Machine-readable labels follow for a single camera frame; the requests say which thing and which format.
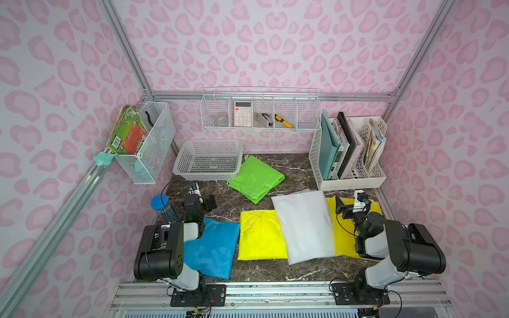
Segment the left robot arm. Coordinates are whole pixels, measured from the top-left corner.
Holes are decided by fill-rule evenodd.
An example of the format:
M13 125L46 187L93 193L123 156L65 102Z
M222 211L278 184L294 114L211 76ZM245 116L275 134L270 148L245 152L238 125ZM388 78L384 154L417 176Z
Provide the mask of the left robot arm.
M167 283L180 299L204 297L203 275L185 264L184 243L203 236L205 214L217 207L215 197L203 197L198 183L192 182L184 198L183 216L165 194L155 196L151 207L166 223L144 228L133 267L135 278Z

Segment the white raincoat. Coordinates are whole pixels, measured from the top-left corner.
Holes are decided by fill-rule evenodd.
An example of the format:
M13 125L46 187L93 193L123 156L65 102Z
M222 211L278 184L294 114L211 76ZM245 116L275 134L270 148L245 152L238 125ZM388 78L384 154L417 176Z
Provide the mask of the white raincoat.
M335 256L333 225L322 191L291 193L271 200L290 265Z

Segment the blue raincoat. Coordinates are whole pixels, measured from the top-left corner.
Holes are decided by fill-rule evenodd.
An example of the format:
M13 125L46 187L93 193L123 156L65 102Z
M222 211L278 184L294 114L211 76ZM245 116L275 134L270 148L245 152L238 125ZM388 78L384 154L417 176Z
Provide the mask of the blue raincoat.
M228 280L239 239L240 224L204 219L201 238L184 243L184 262L193 270Z

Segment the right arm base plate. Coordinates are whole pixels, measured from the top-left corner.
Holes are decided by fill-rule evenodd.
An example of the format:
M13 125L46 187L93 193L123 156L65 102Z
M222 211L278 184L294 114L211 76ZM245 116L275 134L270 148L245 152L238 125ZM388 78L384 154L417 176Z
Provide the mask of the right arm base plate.
M338 306L390 304L389 296L385 291L370 286L357 287L354 283L335 282L330 284L329 288Z

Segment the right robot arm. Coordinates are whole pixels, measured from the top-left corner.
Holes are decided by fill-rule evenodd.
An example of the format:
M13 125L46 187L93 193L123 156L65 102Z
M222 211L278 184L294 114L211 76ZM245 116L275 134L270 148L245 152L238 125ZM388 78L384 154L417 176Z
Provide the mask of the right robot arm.
M363 268L352 282L330 282L338 306L389 304L389 287L403 280L441 274L447 262L444 252L425 225L403 225L372 210L363 190L354 193L353 204L335 199L335 220L351 221L349 232L355 252L376 265Z

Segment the white perforated plastic basket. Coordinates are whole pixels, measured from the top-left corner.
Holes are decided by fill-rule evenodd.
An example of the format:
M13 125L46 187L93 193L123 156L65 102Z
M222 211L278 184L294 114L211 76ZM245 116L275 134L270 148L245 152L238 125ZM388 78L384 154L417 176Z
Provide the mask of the white perforated plastic basket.
M242 157L240 139L190 139L180 147L172 173L188 181L231 181Z

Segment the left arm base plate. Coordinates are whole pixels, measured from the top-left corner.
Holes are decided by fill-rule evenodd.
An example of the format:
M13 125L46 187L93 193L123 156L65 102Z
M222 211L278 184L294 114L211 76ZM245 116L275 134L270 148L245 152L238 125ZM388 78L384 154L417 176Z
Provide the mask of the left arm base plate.
M171 295L171 307L224 307L227 295L225 284L206 284L205 289L195 291L174 290Z

